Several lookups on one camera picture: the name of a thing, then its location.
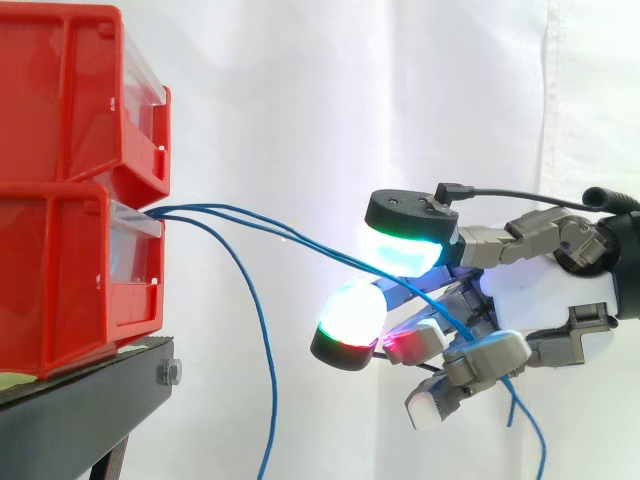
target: black cable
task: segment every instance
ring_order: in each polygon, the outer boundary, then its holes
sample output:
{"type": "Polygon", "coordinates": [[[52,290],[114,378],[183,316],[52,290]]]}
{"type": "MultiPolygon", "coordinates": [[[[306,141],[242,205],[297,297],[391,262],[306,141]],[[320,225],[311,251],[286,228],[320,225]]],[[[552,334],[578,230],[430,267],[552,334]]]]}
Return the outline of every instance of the black cable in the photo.
{"type": "Polygon", "coordinates": [[[476,188],[473,191],[476,197],[511,197],[521,198],[523,200],[533,200],[534,202],[548,203],[558,207],[571,208],[573,210],[581,210],[583,212],[602,212],[602,207],[591,207],[581,203],[568,202],[559,198],[547,197],[546,195],[538,195],[536,193],[518,192],[516,190],[499,190],[494,188],[476,188]]]}
{"type": "MultiPolygon", "coordinates": [[[[387,354],[382,352],[373,352],[373,358],[389,360],[389,357],[387,357],[387,354]]],[[[428,370],[433,373],[438,373],[442,371],[441,368],[434,367],[433,365],[429,365],[428,363],[419,363],[418,365],[414,365],[414,367],[422,368],[423,370],[428,370]]]]}

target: gray joint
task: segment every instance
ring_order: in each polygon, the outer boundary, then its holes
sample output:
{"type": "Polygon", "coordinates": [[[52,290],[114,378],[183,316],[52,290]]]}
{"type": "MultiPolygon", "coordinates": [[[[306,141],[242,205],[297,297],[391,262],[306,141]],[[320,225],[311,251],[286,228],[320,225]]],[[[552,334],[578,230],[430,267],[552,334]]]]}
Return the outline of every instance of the gray joint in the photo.
{"type": "Polygon", "coordinates": [[[530,367],[565,367],[585,362],[582,336],[610,329],[605,303],[569,308],[569,321],[562,330],[536,332],[527,338],[532,355],[530,367]]]}
{"type": "Polygon", "coordinates": [[[465,241],[460,265],[475,268],[493,268],[500,264],[505,245],[515,242],[510,233],[487,227],[464,227],[459,229],[465,241]]]}
{"type": "Polygon", "coordinates": [[[588,220],[562,207],[529,212],[505,230],[516,241],[505,245],[500,262],[511,264],[562,248],[580,266],[593,264],[606,251],[606,240],[588,220]]]}
{"type": "Polygon", "coordinates": [[[519,333],[501,330],[445,350],[443,368],[454,386],[495,382],[522,367],[530,354],[519,333]]]}

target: cable connector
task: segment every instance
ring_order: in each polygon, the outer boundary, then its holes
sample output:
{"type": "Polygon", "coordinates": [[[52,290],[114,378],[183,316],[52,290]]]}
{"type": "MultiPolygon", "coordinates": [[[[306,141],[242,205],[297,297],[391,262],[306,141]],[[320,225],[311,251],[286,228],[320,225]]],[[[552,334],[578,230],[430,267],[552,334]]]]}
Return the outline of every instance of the cable connector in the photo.
{"type": "Polygon", "coordinates": [[[475,191],[475,187],[460,183],[439,183],[433,198],[442,205],[449,206],[453,201],[475,197],[475,191]]]}

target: robotic hand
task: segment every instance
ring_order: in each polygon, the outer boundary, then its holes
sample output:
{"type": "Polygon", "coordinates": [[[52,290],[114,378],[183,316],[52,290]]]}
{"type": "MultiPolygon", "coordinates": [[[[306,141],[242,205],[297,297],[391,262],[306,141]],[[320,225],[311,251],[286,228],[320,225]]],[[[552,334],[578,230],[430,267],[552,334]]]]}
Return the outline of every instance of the robotic hand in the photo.
{"type": "Polygon", "coordinates": [[[435,195],[374,192],[365,221],[385,237],[402,239],[400,251],[388,246],[379,251],[394,257],[396,266],[426,267],[426,273],[412,270],[414,278],[403,280],[425,293],[446,288],[438,301],[475,338],[465,340],[432,306],[380,335],[384,316],[380,320],[375,313],[380,298],[386,315],[415,297],[383,278],[366,285],[366,291],[347,290],[357,293],[361,309],[341,308],[347,304],[339,300],[324,314],[326,321],[339,311],[342,324],[361,314],[365,324],[360,325],[373,328],[370,338],[342,342],[321,322],[311,350],[345,370],[364,368],[379,340],[393,364],[419,365],[442,354],[442,370],[420,383],[405,402],[416,429],[440,423],[461,400],[504,375],[516,376],[526,367],[585,363],[610,341],[618,320],[640,317],[640,203],[625,195],[594,187],[585,192],[583,204],[573,204],[440,184],[435,195]],[[478,195],[558,206],[529,212],[504,229],[459,227],[451,203],[478,195]],[[567,208],[613,215],[592,223],[567,208]]]}

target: green light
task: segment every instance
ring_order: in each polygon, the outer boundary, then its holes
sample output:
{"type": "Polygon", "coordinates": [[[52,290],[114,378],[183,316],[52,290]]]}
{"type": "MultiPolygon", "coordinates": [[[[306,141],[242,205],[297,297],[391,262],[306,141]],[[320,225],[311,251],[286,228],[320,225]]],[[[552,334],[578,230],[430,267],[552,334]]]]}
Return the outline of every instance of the green light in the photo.
{"type": "Polygon", "coordinates": [[[366,228],[363,248],[365,260],[380,270],[399,277],[418,278],[440,258],[442,245],[426,240],[386,235],[366,228]]]}
{"type": "Polygon", "coordinates": [[[347,284],[327,302],[318,328],[341,343],[367,347],[380,335],[386,317],[387,301],[378,287],[347,284]]]}

